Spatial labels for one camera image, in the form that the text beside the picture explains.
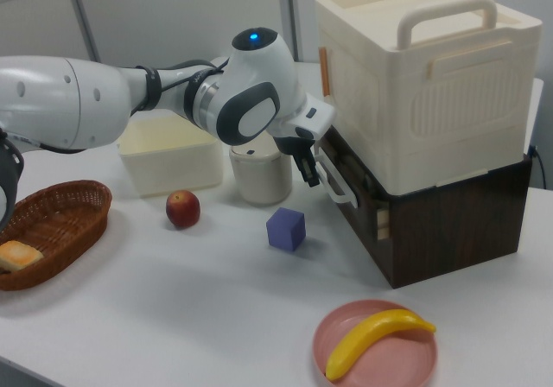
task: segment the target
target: wicker basket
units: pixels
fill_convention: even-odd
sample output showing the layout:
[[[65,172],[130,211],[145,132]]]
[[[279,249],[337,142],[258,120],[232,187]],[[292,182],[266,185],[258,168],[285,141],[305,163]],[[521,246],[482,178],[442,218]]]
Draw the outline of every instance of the wicker basket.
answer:
[[[110,204],[110,189],[86,180],[57,184],[18,202],[0,244],[18,240],[44,258],[23,270],[0,269],[0,290],[32,288],[73,263],[104,233]]]

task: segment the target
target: apple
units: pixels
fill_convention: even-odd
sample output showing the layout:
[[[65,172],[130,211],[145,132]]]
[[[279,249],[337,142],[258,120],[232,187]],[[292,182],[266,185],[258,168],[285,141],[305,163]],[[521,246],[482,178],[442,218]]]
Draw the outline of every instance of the apple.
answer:
[[[200,201],[188,190],[174,191],[167,198],[165,213],[176,227],[190,227],[200,219]]]

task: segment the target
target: wooden box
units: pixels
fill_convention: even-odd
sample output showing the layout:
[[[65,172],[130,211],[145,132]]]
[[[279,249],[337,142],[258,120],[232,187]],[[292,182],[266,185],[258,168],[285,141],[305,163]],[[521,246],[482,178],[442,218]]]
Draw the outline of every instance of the wooden box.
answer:
[[[517,251],[531,175],[526,155],[479,177],[394,196],[334,128],[320,146],[359,202],[340,210],[393,288]]]

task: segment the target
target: pink plate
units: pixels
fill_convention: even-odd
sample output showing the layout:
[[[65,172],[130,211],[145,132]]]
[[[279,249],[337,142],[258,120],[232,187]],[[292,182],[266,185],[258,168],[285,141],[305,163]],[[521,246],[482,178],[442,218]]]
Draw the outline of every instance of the pink plate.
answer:
[[[313,356],[323,383],[340,387],[422,387],[429,381],[437,362],[437,345],[433,333],[419,329],[382,338],[341,379],[331,383],[324,377],[328,356],[350,329],[369,315],[396,308],[405,307],[380,300],[355,301],[335,309],[321,321],[313,339]]]

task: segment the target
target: banana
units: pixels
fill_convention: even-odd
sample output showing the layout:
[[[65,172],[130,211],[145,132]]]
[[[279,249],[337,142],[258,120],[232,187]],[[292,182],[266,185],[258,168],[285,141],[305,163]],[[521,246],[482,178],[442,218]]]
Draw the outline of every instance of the banana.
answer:
[[[369,346],[385,335],[408,329],[435,332],[433,324],[407,309],[389,309],[365,318],[333,349],[328,357],[325,376],[330,381],[344,376]]]

